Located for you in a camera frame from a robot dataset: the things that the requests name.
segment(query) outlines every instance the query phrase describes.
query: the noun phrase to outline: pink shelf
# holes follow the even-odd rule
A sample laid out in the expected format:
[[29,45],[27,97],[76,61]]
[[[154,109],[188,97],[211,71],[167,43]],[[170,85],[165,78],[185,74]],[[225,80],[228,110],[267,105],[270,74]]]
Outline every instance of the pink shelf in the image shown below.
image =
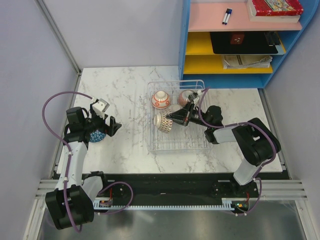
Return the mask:
[[[232,9],[227,25],[222,25],[227,9]],[[288,31],[301,30],[298,23],[252,22],[246,2],[191,3],[189,32]]]

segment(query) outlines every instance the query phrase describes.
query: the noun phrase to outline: blue shelf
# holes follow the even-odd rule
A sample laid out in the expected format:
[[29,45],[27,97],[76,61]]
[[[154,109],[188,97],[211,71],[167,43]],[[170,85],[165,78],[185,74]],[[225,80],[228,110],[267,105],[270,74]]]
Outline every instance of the blue shelf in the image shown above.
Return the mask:
[[261,89],[264,75],[270,74],[184,74],[183,80],[203,80],[212,89]]
[[183,0],[182,22],[180,34],[180,50],[179,50],[179,78],[181,80],[203,80],[206,87],[215,89],[232,89],[232,88],[265,88],[272,79],[275,72],[279,69],[286,56],[297,42],[298,38],[313,18],[319,0],[299,0],[303,6],[304,12],[301,15],[300,23],[302,30],[300,31],[279,31],[278,34],[286,49],[285,55],[273,55],[271,66],[273,73],[271,74],[183,74],[186,57],[186,46],[188,39],[188,27],[190,18],[190,0]]

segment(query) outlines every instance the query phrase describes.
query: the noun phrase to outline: white bowl with orange pattern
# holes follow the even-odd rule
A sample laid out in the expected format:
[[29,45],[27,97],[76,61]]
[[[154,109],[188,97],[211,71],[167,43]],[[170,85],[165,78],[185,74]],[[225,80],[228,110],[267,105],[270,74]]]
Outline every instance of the white bowl with orange pattern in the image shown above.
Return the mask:
[[171,99],[165,91],[157,91],[151,98],[152,106],[156,109],[165,109],[170,106]]

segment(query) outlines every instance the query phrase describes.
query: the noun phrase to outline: marble table surface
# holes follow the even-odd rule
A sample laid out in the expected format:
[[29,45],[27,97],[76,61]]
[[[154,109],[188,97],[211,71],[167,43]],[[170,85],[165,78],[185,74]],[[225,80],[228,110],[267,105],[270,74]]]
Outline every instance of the marble table surface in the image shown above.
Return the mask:
[[[109,102],[106,113],[114,116],[122,128],[113,137],[89,144],[82,172],[228,173],[237,170],[243,155],[235,142],[213,145],[205,152],[148,152],[147,85],[154,81],[177,80],[177,66],[85,68],[78,91]],[[269,126],[257,89],[210,89],[206,98],[210,105],[221,107],[225,125],[258,117]],[[77,96],[74,106],[89,109],[90,103],[88,98]],[[61,155],[58,174],[63,161]],[[278,156],[262,171],[281,172]]]

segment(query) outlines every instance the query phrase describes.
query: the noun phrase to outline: wire dish rack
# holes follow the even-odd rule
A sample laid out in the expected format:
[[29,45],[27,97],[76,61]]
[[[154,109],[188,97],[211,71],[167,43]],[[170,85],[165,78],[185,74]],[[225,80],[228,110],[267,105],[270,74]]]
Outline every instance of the wire dish rack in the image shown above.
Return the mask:
[[[205,138],[205,127],[190,122],[188,126],[173,123],[169,133],[159,131],[153,124],[154,115],[161,110],[151,104],[151,98],[157,91],[165,91],[171,97],[171,104],[178,104],[178,96],[184,90],[205,89],[202,80],[154,81],[149,82],[147,105],[147,149],[151,153],[199,152],[211,146]],[[202,108],[207,109],[206,99]]]

